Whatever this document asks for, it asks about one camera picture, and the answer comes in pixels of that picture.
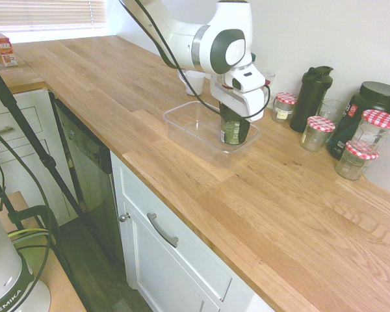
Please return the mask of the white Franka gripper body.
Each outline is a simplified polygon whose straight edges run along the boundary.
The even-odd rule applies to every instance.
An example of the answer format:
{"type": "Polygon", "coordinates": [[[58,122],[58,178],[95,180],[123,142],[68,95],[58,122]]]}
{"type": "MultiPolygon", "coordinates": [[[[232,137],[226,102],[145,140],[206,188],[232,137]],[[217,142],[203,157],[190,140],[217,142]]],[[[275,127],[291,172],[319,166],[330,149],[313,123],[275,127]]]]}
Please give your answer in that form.
{"type": "Polygon", "coordinates": [[[240,92],[234,88],[226,88],[221,78],[221,75],[211,76],[211,95],[249,122],[260,120],[264,115],[267,102],[265,99],[267,92],[263,90],[263,87],[249,92],[240,92]]]}

